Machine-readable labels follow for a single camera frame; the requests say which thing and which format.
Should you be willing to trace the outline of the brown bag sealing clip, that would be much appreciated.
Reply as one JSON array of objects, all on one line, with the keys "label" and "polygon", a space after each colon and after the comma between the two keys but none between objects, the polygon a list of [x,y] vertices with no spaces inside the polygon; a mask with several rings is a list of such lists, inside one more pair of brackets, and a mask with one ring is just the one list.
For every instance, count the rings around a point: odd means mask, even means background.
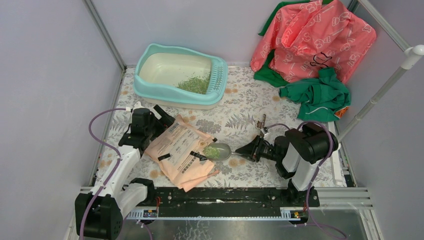
[{"label": "brown bag sealing clip", "polygon": [[260,129],[261,130],[261,129],[263,129],[265,127],[266,118],[267,118],[267,115],[266,114],[263,114],[262,117],[261,117],[261,120],[258,120],[256,122],[256,128],[257,129]]}]

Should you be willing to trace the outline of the pink cat litter bag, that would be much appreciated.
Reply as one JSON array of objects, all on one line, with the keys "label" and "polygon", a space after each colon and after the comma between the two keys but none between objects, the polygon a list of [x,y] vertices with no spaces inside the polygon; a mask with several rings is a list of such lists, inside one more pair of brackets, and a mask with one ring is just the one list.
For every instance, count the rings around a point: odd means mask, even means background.
[{"label": "pink cat litter bag", "polygon": [[200,160],[191,152],[201,154],[213,142],[213,137],[189,123],[181,115],[144,151],[156,162],[164,175],[179,189],[190,191],[206,179],[219,173],[211,160]]}]

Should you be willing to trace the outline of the grey litter scoop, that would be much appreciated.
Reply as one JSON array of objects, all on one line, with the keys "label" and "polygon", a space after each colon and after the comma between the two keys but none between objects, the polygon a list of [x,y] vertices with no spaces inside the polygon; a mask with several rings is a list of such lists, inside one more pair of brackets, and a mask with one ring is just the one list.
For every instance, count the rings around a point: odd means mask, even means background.
[{"label": "grey litter scoop", "polygon": [[241,156],[240,153],[232,151],[226,143],[211,143],[202,150],[202,154],[211,161],[224,161],[231,156]]}]

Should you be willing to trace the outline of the teal litter box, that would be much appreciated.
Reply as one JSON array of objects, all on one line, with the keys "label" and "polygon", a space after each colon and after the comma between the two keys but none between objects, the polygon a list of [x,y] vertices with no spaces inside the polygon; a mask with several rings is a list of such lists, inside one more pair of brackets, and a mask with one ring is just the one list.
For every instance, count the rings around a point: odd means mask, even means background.
[{"label": "teal litter box", "polygon": [[[185,91],[176,85],[191,76],[210,73],[206,94]],[[189,48],[151,43],[133,74],[134,92],[146,102],[177,108],[210,110],[223,98],[229,68],[220,57]]]}]

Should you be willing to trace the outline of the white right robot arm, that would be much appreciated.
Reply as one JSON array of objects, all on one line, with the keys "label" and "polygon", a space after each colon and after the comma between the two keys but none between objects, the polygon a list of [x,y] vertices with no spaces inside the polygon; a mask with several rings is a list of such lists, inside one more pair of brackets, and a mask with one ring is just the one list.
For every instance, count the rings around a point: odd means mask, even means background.
[{"label": "white right robot arm", "polygon": [[308,204],[319,169],[338,148],[337,137],[323,124],[306,121],[276,137],[273,144],[257,135],[235,153],[252,162],[262,158],[274,161],[278,175],[288,180],[280,199],[290,207],[303,207]]}]

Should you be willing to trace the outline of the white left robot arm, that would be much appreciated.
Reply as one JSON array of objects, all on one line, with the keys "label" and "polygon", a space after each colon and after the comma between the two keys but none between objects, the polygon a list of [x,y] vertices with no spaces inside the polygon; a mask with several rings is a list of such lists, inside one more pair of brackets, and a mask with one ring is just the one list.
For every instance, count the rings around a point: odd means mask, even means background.
[{"label": "white left robot arm", "polygon": [[75,226],[77,235],[104,240],[115,240],[120,235],[124,219],[138,205],[158,203],[152,180],[134,178],[128,186],[125,181],[140,161],[151,141],[159,137],[175,118],[159,105],[153,109],[141,106],[126,107],[131,122],[115,147],[104,141],[101,144],[117,154],[97,185],[87,193],[79,193],[75,199]]}]

